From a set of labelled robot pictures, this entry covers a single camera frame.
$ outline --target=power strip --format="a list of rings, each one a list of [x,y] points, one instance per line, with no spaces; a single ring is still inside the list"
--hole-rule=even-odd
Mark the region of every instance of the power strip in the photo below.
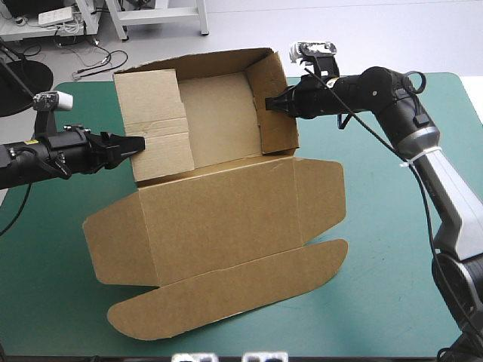
[[[72,7],[47,11],[38,15],[39,26],[49,26],[74,20]]]

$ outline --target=black stand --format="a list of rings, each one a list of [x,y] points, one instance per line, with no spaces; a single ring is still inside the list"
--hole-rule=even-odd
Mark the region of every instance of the black stand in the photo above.
[[[54,83],[52,71],[43,63],[0,59],[0,117],[15,115],[33,104],[34,94],[49,91]]]

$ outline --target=white cable tie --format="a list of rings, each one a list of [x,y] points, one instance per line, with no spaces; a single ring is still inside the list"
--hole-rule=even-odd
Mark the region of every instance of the white cable tie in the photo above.
[[[409,159],[409,160],[406,160],[406,162],[403,162],[402,164],[400,164],[399,166],[401,167],[409,167],[410,165],[412,165],[418,158],[421,158],[423,157],[424,155],[427,155],[429,153],[432,153],[434,151],[441,151],[441,147],[439,146],[436,146],[436,147],[429,147],[428,149],[425,149],[424,151],[422,151],[421,153],[418,153],[417,155],[415,155],[413,158]]]

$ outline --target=gray floor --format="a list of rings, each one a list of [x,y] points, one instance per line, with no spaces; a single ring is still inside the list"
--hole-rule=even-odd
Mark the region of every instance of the gray floor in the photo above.
[[[171,6],[193,2],[172,0]],[[268,46],[280,52],[287,75],[301,73],[288,60],[291,42],[331,40],[338,47],[343,74],[374,65],[402,72],[453,72],[465,78],[475,106],[481,107],[482,0],[206,0],[206,4],[209,36],[199,35],[196,22],[171,23],[130,27],[131,40],[121,42],[109,15],[104,14],[97,37],[104,48],[127,51],[126,66],[187,53]],[[51,67],[55,84],[72,81],[71,74],[84,68],[76,55],[56,48],[52,39],[42,45],[35,59]],[[104,57],[87,44],[74,49],[86,63]],[[112,74],[105,73],[86,80],[110,79]],[[28,139],[33,121],[31,110],[0,119],[0,143]]]

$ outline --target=cardboard flap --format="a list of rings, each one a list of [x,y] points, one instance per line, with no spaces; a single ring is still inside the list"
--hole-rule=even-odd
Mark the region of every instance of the cardboard flap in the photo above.
[[[85,233],[102,282],[164,286],[301,247],[344,215],[337,162],[260,156],[143,187]]]
[[[342,164],[293,158],[300,233],[310,241],[346,216]]]
[[[188,121],[174,70],[114,75],[125,131],[146,150],[131,161],[136,181],[193,170]]]
[[[314,290],[337,273],[346,253],[345,241],[329,241],[212,271],[116,304],[109,322],[136,339],[172,337]]]
[[[159,285],[138,193],[89,216],[83,229],[99,281]]]
[[[191,78],[216,77],[217,75],[242,72],[248,66],[272,53],[273,50],[270,48],[254,48],[190,54],[142,64],[141,66],[122,70],[118,74],[147,72],[157,69],[176,69],[177,77],[180,81]]]
[[[296,149],[299,144],[295,118],[265,109],[265,98],[277,96],[287,87],[278,54],[270,54],[247,68],[245,73],[254,93],[263,153]]]

